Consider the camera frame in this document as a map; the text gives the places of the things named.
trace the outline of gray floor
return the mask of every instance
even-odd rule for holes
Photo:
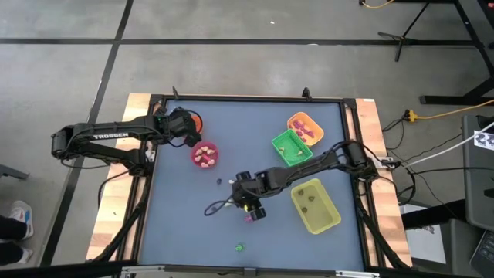
[[[476,1],[462,4],[481,38],[493,41]],[[0,37],[113,38],[124,6],[124,0],[1,0]],[[369,10],[357,0],[136,0],[124,37],[379,39],[377,31],[401,34],[420,8],[392,4]],[[468,38],[448,5],[431,5],[409,36]],[[25,246],[35,254],[28,266],[39,262],[68,171],[51,157],[49,135],[87,119],[109,51],[109,46],[0,46],[0,163],[31,173],[28,181],[0,180],[0,209],[8,213],[16,199],[34,209],[36,232]],[[307,86],[314,96],[374,98],[385,125],[406,108],[420,115],[455,109],[422,106],[418,96],[461,95],[488,76],[472,48],[408,47],[399,63],[393,58],[394,48],[381,46],[121,46],[98,121],[120,120],[130,92],[169,93],[176,86],[181,93],[295,96]],[[489,107],[472,112],[491,113]],[[397,153],[407,158],[453,137],[460,132],[460,117],[405,124]],[[399,135],[399,128],[386,134],[387,145],[395,145]],[[416,170],[460,165],[458,149]],[[97,187],[105,177],[105,170],[81,174],[54,263],[84,261]],[[394,178],[399,188],[410,183],[404,172]],[[444,202],[464,196],[460,171],[426,178]],[[421,180],[416,199],[438,204]]]

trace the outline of green bowl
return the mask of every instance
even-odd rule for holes
[[[295,131],[287,130],[271,140],[278,154],[288,166],[297,165],[313,156],[313,152],[302,142]]]

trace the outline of shoe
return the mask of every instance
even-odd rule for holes
[[[22,257],[17,263],[27,263],[32,256],[32,250],[22,248]]]
[[[21,239],[28,239],[34,234],[32,227],[32,209],[31,206],[23,201],[15,201],[12,204],[12,210],[10,211],[10,218],[25,223],[28,228],[25,231],[24,237]]]

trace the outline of yellow container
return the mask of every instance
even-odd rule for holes
[[[340,213],[317,178],[292,188],[292,200],[307,230],[314,235],[341,222]]]

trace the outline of yellow cable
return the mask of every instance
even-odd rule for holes
[[[439,118],[439,117],[444,117],[444,116],[448,116],[448,115],[451,115],[451,114],[455,114],[455,113],[458,113],[458,112],[463,112],[463,111],[467,111],[467,110],[471,110],[471,109],[475,109],[475,108],[479,108],[479,107],[483,107],[489,103],[493,103],[494,100],[489,100],[489,101],[486,101],[485,103],[481,103],[479,105],[475,105],[475,106],[472,106],[472,107],[466,107],[466,108],[462,108],[462,109],[458,109],[458,110],[454,110],[454,111],[451,111],[451,112],[447,112],[447,113],[443,113],[443,114],[438,114],[438,115],[434,115],[434,116],[429,116],[429,117],[420,117],[418,115],[416,115],[415,119],[419,119],[419,120],[431,120],[431,119],[435,119],[435,118]]]
[[[371,6],[371,5],[367,5],[365,2],[362,2],[362,5],[364,5],[366,8],[382,8],[387,4],[391,4],[392,2],[394,2],[394,0],[390,0],[386,3],[384,3],[383,5],[379,5],[379,6]]]

